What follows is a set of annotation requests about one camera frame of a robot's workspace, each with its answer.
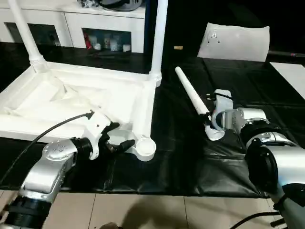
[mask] white tube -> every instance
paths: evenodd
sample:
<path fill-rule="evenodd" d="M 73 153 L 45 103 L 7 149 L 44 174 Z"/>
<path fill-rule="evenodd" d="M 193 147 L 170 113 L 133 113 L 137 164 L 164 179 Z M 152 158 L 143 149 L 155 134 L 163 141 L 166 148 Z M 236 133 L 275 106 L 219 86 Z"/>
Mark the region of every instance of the white tube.
<path fill-rule="evenodd" d="M 25 48 L 28 51 L 31 65 L 34 67 L 35 71 L 45 72 L 45 60 L 38 51 L 35 40 L 30 32 L 28 24 L 22 15 L 21 8 L 19 7 L 17 0 L 8 0 L 8 2 Z"/>
<path fill-rule="evenodd" d="M 209 112 L 208 108 L 205 106 L 205 104 L 203 103 L 203 101 L 201 100 L 201 98 L 199 97 L 199 95 L 191 85 L 190 81 L 186 78 L 182 69 L 180 67 L 176 67 L 175 71 L 183 87 L 185 88 L 187 94 L 189 95 L 190 100 L 192 101 L 197 113 L 199 115 L 208 113 Z"/>
<path fill-rule="evenodd" d="M 168 0 L 158 1 L 156 29 L 154 33 L 152 53 L 152 69 L 150 71 L 151 78 L 157 81 L 157 86 L 160 85 L 162 79 L 161 64 L 166 26 L 167 6 Z"/>
<path fill-rule="evenodd" d="M 208 108 L 205 106 L 205 104 L 203 103 L 203 101 L 201 100 L 201 98 L 199 97 L 199 95 L 191 85 L 190 81 L 186 78 L 182 69 L 180 67 L 176 67 L 175 71 L 183 87 L 185 88 L 190 100 L 192 101 L 193 106 L 195 107 L 197 113 L 199 115 L 208 113 L 209 112 Z M 206 125 L 204 130 L 206 135 L 211 141 L 217 141 L 224 136 L 224 130 L 212 129 L 209 125 Z"/>
<path fill-rule="evenodd" d="M 156 86 L 151 81 L 144 82 L 143 85 L 144 88 L 141 97 L 138 99 L 135 117 L 133 118 L 132 131 L 135 135 L 150 137 Z"/>

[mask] black tablecloth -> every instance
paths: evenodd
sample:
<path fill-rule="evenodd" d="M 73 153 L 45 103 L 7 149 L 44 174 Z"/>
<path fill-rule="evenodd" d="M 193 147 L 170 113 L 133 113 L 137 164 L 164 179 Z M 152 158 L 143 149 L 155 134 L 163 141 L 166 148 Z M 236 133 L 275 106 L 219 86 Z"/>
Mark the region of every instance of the black tablecloth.
<path fill-rule="evenodd" d="M 41 46 L 47 61 L 148 73 L 151 59 L 142 54 L 95 52 L 84 49 Z M 3 90 L 28 66 L 22 45 L 0 43 L 0 89 Z M 62 190 L 69 192 L 139 193 L 156 195 L 264 198 L 248 179 L 244 149 L 234 133 L 220 141 L 207 140 L 174 68 L 180 66 L 210 109 L 207 93 L 230 90 L 235 106 L 262 108 L 268 119 L 287 136 L 305 147 L 304 99 L 269 64 L 190 58 L 173 61 L 163 68 L 156 89 L 152 139 L 154 158 L 141 162 L 132 154 L 100 157 L 82 162 L 66 177 Z M 0 177 L 26 141 L 0 138 Z M 40 158 L 44 144 L 36 144 L 18 161 L 0 185 L 18 189 L 28 170 Z"/>

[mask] tiled floor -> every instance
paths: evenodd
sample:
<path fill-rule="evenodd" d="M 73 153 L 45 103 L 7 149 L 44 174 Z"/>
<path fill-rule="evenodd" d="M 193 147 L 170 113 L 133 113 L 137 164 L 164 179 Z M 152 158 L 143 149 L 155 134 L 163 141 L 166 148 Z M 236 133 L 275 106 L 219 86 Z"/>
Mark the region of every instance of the tiled floor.
<path fill-rule="evenodd" d="M 268 199 L 267 202 L 268 202 L 268 204 L 270 206 L 270 209 L 273 211 L 273 202 L 272 202 L 272 200 Z M 281 218 L 283 218 L 283 217 L 282 216 L 274 216 L 275 220 L 278 220 L 278 219 L 281 219 Z M 277 229 L 284 229 L 286 227 L 287 227 L 286 224 L 282 224 L 282 225 L 278 226 Z"/>
<path fill-rule="evenodd" d="M 0 209 L 14 195 L 0 191 Z M 44 229 L 99 229 L 108 222 L 124 229 L 229 229 L 251 214 L 271 211 L 271 204 L 265 199 L 60 193 Z M 256 218 L 239 229 L 271 229 L 274 219 Z"/>

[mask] black cable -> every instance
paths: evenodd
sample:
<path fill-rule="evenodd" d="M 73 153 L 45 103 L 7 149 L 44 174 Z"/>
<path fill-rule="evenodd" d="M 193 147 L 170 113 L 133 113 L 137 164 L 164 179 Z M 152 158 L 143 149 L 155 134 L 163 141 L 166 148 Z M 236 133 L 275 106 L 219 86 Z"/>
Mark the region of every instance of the black cable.
<path fill-rule="evenodd" d="M 219 93 L 216 93 L 214 92 L 214 95 L 219 95 L 221 97 L 224 97 L 224 98 L 227 98 L 227 99 L 231 99 L 232 100 L 232 97 L 228 96 L 228 95 L 225 95 L 225 94 L 219 94 Z"/>
<path fill-rule="evenodd" d="M 93 111 L 91 111 L 91 113 L 85 113 L 85 114 L 80 114 L 78 116 L 69 118 L 65 121 L 62 121 L 54 126 L 52 126 L 51 128 L 47 129 L 45 132 L 43 132 L 41 135 L 39 135 L 38 137 L 36 137 L 30 144 L 28 144 L 27 147 L 24 148 L 24 150 L 17 156 L 17 158 L 14 160 L 14 162 L 11 164 L 11 166 L 9 167 L 9 169 L 6 171 L 6 173 L 4 174 L 3 178 L 0 181 L 0 185 L 2 184 L 2 182 L 4 181 L 4 179 L 8 176 L 8 174 L 10 173 L 10 171 L 13 169 L 13 167 L 15 166 L 15 164 L 17 163 L 17 161 L 20 159 L 20 157 L 32 146 L 34 145 L 39 139 L 41 139 L 43 136 L 45 136 L 47 133 L 51 132 L 52 130 L 54 130 L 55 128 L 66 124 L 70 121 L 73 121 L 75 119 L 81 118 L 81 117 L 87 117 L 88 119 L 90 119 L 92 117 L 92 115 L 94 114 Z"/>
<path fill-rule="evenodd" d="M 247 221 L 249 221 L 249 220 L 251 220 L 253 218 L 256 218 L 256 217 L 260 217 L 260 216 L 278 216 L 278 215 L 280 215 L 280 212 L 278 212 L 278 211 L 256 213 L 256 214 L 250 215 L 250 216 L 244 218 L 243 220 L 239 221 L 238 223 L 236 223 L 230 229 L 235 229 L 235 228 L 239 227 L 240 225 L 244 224 L 245 222 L 247 222 Z"/>

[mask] silver robotic arm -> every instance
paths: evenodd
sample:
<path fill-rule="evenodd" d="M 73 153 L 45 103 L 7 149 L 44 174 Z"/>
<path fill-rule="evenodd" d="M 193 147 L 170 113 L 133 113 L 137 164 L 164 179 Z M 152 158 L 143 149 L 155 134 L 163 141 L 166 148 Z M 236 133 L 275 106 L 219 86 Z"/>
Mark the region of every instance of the silver robotic arm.
<path fill-rule="evenodd" d="M 108 143 L 108 132 L 117 128 L 101 113 L 95 112 L 88 120 L 81 138 L 48 143 L 41 159 L 26 176 L 16 199 L 5 207 L 9 212 L 0 229 L 40 229 L 52 203 L 63 184 L 65 175 L 80 160 L 94 160 L 100 151 L 124 152 L 134 145 L 128 140 L 118 146 Z"/>
<path fill-rule="evenodd" d="M 263 110 L 233 109 L 228 91 L 215 95 L 211 126 L 238 134 L 251 182 L 269 194 L 289 229 L 305 229 L 305 150 L 270 123 Z"/>

